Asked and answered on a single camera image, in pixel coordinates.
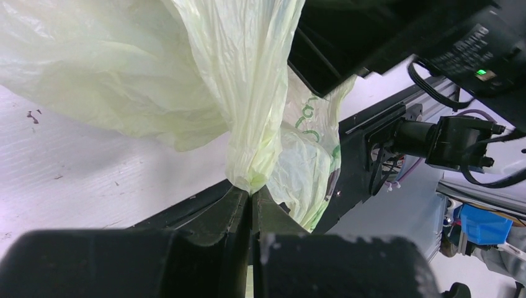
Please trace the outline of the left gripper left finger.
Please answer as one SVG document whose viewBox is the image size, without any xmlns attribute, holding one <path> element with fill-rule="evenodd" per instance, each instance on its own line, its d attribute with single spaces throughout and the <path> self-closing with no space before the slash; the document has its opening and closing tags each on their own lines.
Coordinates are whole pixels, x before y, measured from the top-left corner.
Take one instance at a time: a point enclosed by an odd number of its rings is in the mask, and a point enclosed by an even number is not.
<svg viewBox="0 0 526 298">
<path fill-rule="evenodd" d="M 1 261 L 1 296 L 243 297 L 249 203 L 234 187 L 179 228 L 26 233 Z"/>
</svg>

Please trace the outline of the green plastic bag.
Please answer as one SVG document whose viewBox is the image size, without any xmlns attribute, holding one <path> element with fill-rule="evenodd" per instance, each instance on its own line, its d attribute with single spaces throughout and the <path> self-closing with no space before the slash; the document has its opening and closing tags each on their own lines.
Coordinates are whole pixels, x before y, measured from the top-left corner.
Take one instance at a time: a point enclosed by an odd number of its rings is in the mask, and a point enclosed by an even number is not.
<svg viewBox="0 0 526 298">
<path fill-rule="evenodd" d="M 177 151 L 230 133 L 225 174 L 312 232 L 341 169 L 355 77 L 312 93 L 287 60 L 303 1 L 2 1 L 1 84 Z"/>
</svg>

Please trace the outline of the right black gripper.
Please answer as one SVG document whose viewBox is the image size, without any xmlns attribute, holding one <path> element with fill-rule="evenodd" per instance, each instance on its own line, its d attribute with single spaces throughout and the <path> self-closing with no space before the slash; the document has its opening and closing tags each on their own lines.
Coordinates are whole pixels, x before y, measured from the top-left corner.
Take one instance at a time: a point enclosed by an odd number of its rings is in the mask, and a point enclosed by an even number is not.
<svg viewBox="0 0 526 298">
<path fill-rule="evenodd" d="M 493 96 L 525 79 L 524 1 L 307 1 L 288 64 L 316 95 L 409 56 Z"/>
</svg>

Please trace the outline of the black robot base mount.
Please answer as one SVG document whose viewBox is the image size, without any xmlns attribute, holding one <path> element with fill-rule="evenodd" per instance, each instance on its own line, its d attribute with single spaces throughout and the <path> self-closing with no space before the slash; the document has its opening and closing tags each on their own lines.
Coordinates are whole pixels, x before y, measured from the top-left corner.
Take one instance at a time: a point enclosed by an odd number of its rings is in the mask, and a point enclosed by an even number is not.
<svg viewBox="0 0 526 298">
<path fill-rule="evenodd" d="M 379 186 L 384 177 L 373 168 L 372 152 L 387 143 L 389 133 L 399 120 L 416 120 L 419 115 L 429 119 L 442 109 L 443 106 L 414 85 L 341 121 L 339 136 L 342 161 L 339 177 L 329 180 L 331 193 L 325 200 L 327 207 L 317 215 L 313 225 L 304 224 L 304 229 L 326 233 L 358 203 L 371 198 L 371 187 Z M 221 199 L 231 187 L 227 180 L 220 181 L 134 226 L 176 227 L 184 219 L 197 215 Z"/>
</svg>

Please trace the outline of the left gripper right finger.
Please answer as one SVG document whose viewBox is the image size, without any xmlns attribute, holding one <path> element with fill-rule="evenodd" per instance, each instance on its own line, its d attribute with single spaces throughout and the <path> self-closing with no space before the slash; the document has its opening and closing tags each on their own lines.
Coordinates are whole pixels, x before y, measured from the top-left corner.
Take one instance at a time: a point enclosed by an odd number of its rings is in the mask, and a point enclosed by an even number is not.
<svg viewBox="0 0 526 298">
<path fill-rule="evenodd" d="M 396 236 L 308 233 L 267 188 L 252 200 L 255 297 L 438 297 L 416 245 Z"/>
</svg>

